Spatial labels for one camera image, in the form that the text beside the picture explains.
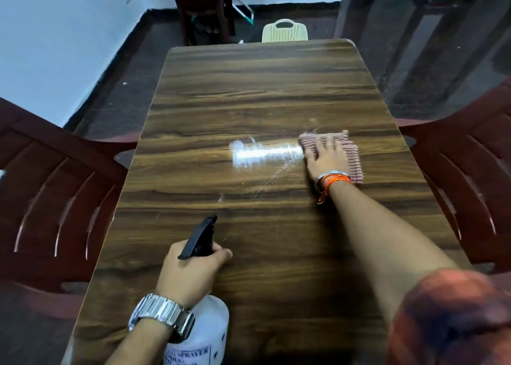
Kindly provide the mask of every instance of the chair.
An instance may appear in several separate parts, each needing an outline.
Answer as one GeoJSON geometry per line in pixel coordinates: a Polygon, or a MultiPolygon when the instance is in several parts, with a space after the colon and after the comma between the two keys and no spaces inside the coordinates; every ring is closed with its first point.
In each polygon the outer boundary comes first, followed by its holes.
{"type": "MultiPolygon", "coordinates": [[[[192,22],[187,19],[187,15],[216,14],[220,22],[220,36],[222,42],[225,44],[230,42],[227,19],[224,13],[224,0],[176,0],[176,4],[179,10],[179,18],[185,46],[189,46],[190,44],[197,45],[194,26],[192,22]]],[[[231,17],[229,22],[231,24],[231,32],[234,33],[234,22],[232,19],[233,13],[231,8],[229,8],[227,11],[231,17]]]]}
{"type": "Polygon", "coordinates": [[[79,309],[62,284],[90,281],[127,174],[113,157],[136,145],[79,138],[0,98],[0,280],[79,309]]]}
{"type": "Polygon", "coordinates": [[[511,271],[511,78],[444,119],[396,123],[470,261],[511,271]]]}
{"type": "Polygon", "coordinates": [[[263,28],[262,42],[307,41],[307,27],[303,23],[282,19],[263,28]],[[290,23],[291,27],[277,27],[280,23],[290,23]]]}

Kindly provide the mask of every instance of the wood grain tabletop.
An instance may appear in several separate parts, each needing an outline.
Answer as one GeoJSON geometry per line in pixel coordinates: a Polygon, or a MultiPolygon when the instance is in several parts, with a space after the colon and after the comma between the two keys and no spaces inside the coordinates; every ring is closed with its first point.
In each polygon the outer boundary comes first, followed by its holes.
{"type": "Polygon", "coordinates": [[[333,206],[316,205],[297,138],[349,130],[364,193],[468,261],[357,49],[347,40],[172,49],[73,338],[103,363],[169,246],[218,215],[233,251],[213,294],[224,364],[381,363],[386,329],[333,206]]]}

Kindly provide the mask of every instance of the yellow plastic chair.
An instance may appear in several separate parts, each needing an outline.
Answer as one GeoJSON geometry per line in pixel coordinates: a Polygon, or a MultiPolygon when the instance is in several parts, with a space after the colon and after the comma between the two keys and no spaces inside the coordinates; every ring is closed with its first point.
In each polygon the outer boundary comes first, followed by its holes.
{"type": "Polygon", "coordinates": [[[263,29],[262,42],[307,41],[307,27],[303,23],[283,19],[266,25],[263,29]],[[277,27],[279,23],[288,22],[291,27],[277,27]]]}

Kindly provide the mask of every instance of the bottle label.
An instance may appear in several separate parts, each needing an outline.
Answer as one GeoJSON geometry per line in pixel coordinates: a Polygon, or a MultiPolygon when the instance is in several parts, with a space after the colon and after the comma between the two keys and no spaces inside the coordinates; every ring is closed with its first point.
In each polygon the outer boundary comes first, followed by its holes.
{"type": "Polygon", "coordinates": [[[212,360],[211,345],[197,350],[172,350],[167,348],[165,365],[210,365],[212,360]]]}

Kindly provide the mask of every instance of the plaid shirt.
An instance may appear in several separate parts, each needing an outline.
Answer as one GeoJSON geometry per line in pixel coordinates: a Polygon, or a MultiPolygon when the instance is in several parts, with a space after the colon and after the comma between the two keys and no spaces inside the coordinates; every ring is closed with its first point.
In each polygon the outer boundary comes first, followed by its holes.
{"type": "Polygon", "coordinates": [[[511,364],[511,292],[481,273],[443,269],[406,295],[386,365],[458,364],[511,364]]]}

